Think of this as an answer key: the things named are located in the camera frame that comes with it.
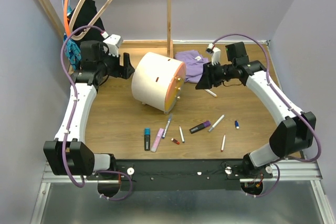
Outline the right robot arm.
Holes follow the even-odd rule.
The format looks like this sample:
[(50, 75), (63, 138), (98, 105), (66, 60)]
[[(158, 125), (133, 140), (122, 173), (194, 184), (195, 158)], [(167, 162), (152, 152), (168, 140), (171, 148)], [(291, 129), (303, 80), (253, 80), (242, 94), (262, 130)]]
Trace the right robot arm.
[(261, 100), (277, 125), (267, 144), (243, 157), (239, 166), (241, 174), (255, 177), (266, 165), (312, 145), (315, 115), (303, 112), (292, 103), (260, 61), (249, 60), (243, 42), (226, 46), (229, 63), (225, 65), (219, 63), (221, 51), (214, 44), (209, 44), (206, 51), (212, 59), (203, 65), (203, 73), (196, 88), (211, 89), (225, 81), (238, 79)]

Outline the white round drawer organizer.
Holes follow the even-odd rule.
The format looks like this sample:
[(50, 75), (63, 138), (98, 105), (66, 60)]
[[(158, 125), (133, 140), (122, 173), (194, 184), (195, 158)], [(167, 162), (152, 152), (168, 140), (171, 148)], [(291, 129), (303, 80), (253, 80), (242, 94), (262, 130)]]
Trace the white round drawer organizer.
[(165, 95), (170, 82), (168, 72), (170, 65), (178, 61), (153, 52), (146, 53), (138, 63), (132, 77), (133, 97), (168, 114), (169, 112), (164, 111)]

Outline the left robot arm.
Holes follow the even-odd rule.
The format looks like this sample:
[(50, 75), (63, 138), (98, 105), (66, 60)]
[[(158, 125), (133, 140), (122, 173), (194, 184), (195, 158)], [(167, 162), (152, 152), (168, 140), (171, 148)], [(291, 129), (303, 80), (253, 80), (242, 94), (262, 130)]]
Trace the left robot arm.
[(93, 153), (85, 144), (85, 132), (104, 77), (128, 79), (134, 73), (128, 53), (120, 62), (122, 42), (119, 35), (111, 35), (104, 41), (81, 43), (80, 67), (70, 75), (70, 97), (63, 122), (54, 140), (46, 141), (43, 148), (54, 175), (90, 176), (97, 171), (104, 179), (116, 175), (114, 156)]

